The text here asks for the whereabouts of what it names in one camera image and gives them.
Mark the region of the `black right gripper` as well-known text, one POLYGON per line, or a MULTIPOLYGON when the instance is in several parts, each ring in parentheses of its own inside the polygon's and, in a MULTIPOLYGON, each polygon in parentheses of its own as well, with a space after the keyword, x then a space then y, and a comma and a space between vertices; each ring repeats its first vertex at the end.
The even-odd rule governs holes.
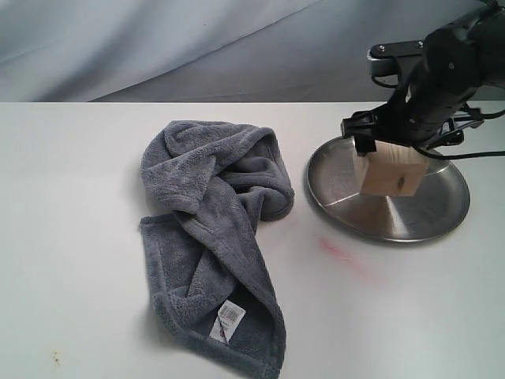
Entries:
POLYGON ((460 109, 466 115, 452 117, 465 101, 466 86, 462 81, 412 79, 383 106, 344 118, 342 137, 353 138, 358 156, 376 152, 376 141, 426 151, 459 145, 464 141, 465 129, 482 125, 481 109, 468 104, 460 109))

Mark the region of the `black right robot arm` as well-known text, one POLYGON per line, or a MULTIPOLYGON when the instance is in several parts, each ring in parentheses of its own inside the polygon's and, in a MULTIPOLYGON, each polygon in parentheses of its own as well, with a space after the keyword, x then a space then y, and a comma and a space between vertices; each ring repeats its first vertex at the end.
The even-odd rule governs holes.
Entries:
POLYGON ((342 120, 359 156, 380 142, 410 147, 424 156, 441 146, 459 145, 464 129, 500 118, 468 102, 485 85, 504 86, 504 8, 496 1, 431 32, 424 39, 377 44, 368 51, 371 79, 396 76, 383 105, 342 120))

